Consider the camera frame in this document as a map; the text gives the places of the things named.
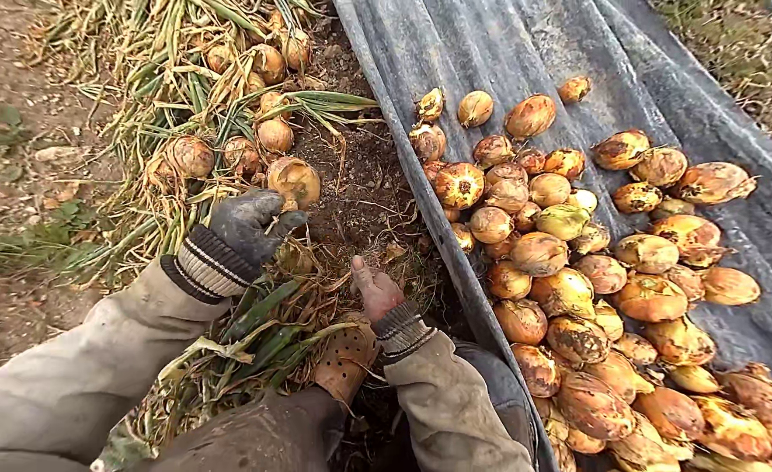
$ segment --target black tarp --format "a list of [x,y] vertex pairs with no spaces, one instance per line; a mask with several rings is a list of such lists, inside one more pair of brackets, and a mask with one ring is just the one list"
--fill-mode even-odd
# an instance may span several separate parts
[[[447,136],[448,161],[470,160],[482,136],[502,132],[507,110],[533,93],[545,93],[559,107],[555,123],[531,140],[544,151],[587,150],[613,133],[641,128],[656,145],[683,148],[693,164],[726,160],[761,176],[749,199],[702,208],[701,214],[715,221],[724,231],[723,243],[738,251],[722,265],[753,275],[763,295],[749,306],[700,303],[690,318],[714,337],[716,368],[758,360],[772,369],[772,140],[738,109],[644,0],[335,4],[481,344],[515,366],[471,261],[456,246],[406,138],[416,121],[414,102],[434,87],[442,87],[448,98],[438,122]],[[593,91],[582,103],[561,106],[556,87],[578,75],[593,79]],[[482,127],[464,130],[456,122],[458,100],[475,89],[492,95],[494,115]],[[617,213],[611,203],[610,193],[628,181],[625,172],[588,163],[578,183],[600,196],[596,219],[611,228],[614,240],[648,224],[646,215]]]

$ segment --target gray glove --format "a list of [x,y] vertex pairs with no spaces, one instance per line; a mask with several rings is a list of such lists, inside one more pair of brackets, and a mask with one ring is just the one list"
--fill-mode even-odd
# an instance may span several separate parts
[[224,200],[212,215],[210,228],[194,226],[175,257],[162,257],[164,272],[203,303],[213,305],[244,293],[287,233],[307,221],[303,211],[287,212],[267,231],[284,201],[272,190],[251,190]]

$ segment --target bare hand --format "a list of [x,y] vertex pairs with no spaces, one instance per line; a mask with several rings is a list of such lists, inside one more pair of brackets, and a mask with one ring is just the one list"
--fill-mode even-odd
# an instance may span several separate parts
[[362,295],[363,310],[372,323],[380,321],[389,310],[406,301],[398,284],[385,273],[374,270],[373,274],[362,257],[351,258],[351,272]]

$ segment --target striped cuff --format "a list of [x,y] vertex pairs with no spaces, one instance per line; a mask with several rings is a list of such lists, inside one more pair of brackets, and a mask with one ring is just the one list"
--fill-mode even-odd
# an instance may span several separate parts
[[383,364],[394,364],[412,354],[438,332],[428,327],[413,302],[395,306],[372,328],[383,346]]
[[185,293],[210,305],[244,293],[260,275],[260,268],[254,268],[202,225],[194,226],[176,257],[162,256],[161,264]]

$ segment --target jacket sleeve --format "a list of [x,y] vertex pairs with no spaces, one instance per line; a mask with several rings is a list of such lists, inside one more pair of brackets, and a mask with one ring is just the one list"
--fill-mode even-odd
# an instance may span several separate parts
[[528,450],[497,416],[483,377],[454,354],[450,338],[424,326],[406,306],[376,323],[375,332],[385,352],[386,380],[398,390],[422,470],[532,470]]
[[0,472],[84,471],[109,430],[227,303],[187,295],[153,262],[86,321],[0,368]]

